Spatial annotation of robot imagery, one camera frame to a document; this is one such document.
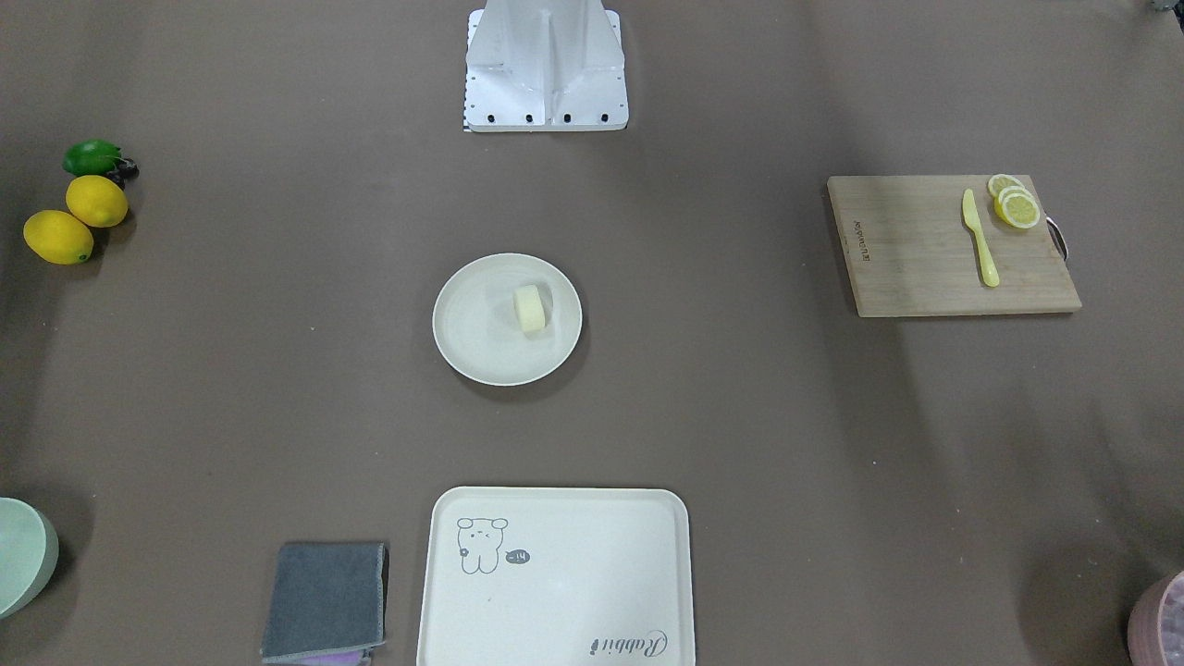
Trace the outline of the mint green bowl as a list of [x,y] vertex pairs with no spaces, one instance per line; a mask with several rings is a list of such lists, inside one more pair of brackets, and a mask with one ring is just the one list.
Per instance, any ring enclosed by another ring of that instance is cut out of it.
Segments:
[[1,499],[1,617],[37,598],[59,556],[56,529],[41,511],[20,499]]

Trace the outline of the yellow lemon far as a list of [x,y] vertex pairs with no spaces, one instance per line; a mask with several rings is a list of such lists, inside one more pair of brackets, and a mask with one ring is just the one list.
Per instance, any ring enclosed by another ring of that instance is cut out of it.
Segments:
[[114,228],[130,211],[124,191],[105,177],[76,177],[67,184],[65,204],[88,228]]

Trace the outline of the cream round plate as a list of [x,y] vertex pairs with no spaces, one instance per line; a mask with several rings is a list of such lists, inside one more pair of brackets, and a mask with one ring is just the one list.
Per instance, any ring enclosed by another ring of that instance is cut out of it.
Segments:
[[[511,293],[538,284],[549,324],[525,337]],[[551,374],[574,353],[584,308],[574,283],[551,262],[523,252],[495,252],[462,265],[440,287],[432,329],[449,366],[494,388],[515,388]]]

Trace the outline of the lemon slice back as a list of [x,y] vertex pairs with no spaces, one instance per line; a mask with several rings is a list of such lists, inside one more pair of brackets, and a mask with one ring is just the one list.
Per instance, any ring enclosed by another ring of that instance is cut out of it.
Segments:
[[1004,191],[1008,191],[1011,187],[1018,187],[1021,191],[1027,190],[1027,186],[1019,181],[1019,178],[1010,177],[1010,174],[993,174],[993,177],[990,177],[987,180],[987,193],[990,193],[993,199],[998,199]]

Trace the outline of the cream rectangular tray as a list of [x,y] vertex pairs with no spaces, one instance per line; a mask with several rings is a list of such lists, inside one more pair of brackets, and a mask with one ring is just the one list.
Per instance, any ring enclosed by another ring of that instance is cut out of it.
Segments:
[[670,489],[456,487],[427,532],[419,665],[694,665]]

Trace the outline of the green lime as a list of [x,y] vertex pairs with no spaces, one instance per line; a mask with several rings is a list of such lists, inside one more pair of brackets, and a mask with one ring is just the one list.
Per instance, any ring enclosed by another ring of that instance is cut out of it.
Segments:
[[62,168],[72,177],[105,177],[117,169],[121,147],[107,140],[88,140],[72,145],[62,156]]

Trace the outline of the lemon slice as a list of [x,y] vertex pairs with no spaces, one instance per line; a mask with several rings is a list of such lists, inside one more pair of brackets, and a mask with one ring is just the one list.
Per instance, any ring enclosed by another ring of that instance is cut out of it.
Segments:
[[993,200],[995,214],[1002,222],[1010,225],[1010,228],[1028,230],[1028,228],[1036,228],[1037,224],[1043,222],[1040,203],[1023,187],[1010,186],[1002,188],[993,197]]
[[1027,186],[1019,181],[1019,178],[1010,177],[1010,174],[993,174],[993,177],[990,177],[987,180],[987,193],[990,193],[993,199],[998,199],[1004,191],[1008,191],[1011,187],[1018,187],[1021,191],[1027,190]]

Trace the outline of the grey folded cloth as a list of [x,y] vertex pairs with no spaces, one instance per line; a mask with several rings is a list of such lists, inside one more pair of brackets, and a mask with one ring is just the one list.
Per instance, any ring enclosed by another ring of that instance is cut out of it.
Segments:
[[288,542],[279,547],[264,665],[369,665],[385,641],[382,542]]

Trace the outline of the yellow lemon near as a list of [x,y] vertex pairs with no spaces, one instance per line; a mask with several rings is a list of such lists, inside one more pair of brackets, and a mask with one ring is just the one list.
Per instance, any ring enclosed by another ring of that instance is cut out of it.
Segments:
[[73,214],[41,210],[24,224],[24,241],[46,262],[54,265],[85,263],[94,252],[94,233]]

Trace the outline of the yellow plastic knife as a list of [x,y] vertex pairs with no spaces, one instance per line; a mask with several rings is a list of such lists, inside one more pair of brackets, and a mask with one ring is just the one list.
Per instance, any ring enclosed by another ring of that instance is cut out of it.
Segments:
[[971,233],[973,239],[982,284],[993,290],[993,288],[1000,284],[1000,277],[997,265],[995,265],[993,254],[987,244],[984,228],[982,228],[982,217],[980,212],[978,212],[973,188],[965,188],[961,194],[961,220],[964,228],[969,229],[969,233]]

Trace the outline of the yellow lemon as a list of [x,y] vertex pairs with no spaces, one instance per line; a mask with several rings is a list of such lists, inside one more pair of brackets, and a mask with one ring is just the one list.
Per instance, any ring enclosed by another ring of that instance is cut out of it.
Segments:
[[73,214],[41,210],[24,224],[24,241],[46,262],[54,265],[85,263],[94,252],[94,233]]
[[88,228],[114,228],[130,211],[124,191],[105,177],[76,177],[67,184],[65,204]]

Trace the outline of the lemon slice front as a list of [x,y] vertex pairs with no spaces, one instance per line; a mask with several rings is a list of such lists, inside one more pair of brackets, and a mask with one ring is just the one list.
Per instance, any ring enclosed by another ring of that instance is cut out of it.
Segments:
[[1010,228],[1028,230],[1028,228],[1036,228],[1037,224],[1043,222],[1040,203],[1023,187],[1010,186],[1002,188],[993,197],[993,200],[995,214],[1002,222],[1010,225]]

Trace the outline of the pink bowl with ice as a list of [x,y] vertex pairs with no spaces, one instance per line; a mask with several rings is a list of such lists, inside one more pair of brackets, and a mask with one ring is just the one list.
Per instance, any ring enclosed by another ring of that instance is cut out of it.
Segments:
[[1133,665],[1183,665],[1183,574],[1147,587],[1128,619]]

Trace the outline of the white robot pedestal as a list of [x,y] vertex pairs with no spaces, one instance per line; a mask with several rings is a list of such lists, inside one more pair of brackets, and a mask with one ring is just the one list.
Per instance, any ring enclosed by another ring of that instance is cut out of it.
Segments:
[[600,1],[487,1],[466,27],[464,130],[628,127],[620,17]]

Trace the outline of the wooden cutting board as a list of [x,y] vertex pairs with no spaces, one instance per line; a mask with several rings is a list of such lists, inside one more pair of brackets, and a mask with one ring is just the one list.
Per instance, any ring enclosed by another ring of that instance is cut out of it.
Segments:
[[[973,188],[1000,284],[982,284],[961,198]],[[1081,309],[1045,223],[995,214],[987,177],[831,177],[826,193],[861,316],[1066,315]]]

